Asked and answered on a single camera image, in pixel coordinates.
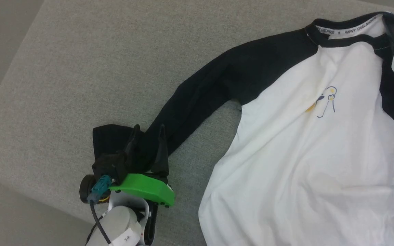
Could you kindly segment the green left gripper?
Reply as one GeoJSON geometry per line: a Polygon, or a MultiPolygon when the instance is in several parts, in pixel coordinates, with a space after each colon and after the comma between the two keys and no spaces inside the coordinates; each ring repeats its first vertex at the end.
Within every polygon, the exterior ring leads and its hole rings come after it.
{"type": "MultiPolygon", "coordinates": [[[[134,173],[137,169],[136,147],[139,140],[140,125],[136,124],[124,150],[125,168],[128,173],[134,173]]],[[[162,124],[158,133],[158,150],[151,167],[155,177],[145,174],[128,174],[119,185],[109,187],[111,191],[121,191],[136,197],[140,197],[160,205],[174,206],[175,193],[169,185],[168,146],[166,142],[165,126],[162,124]]]]}

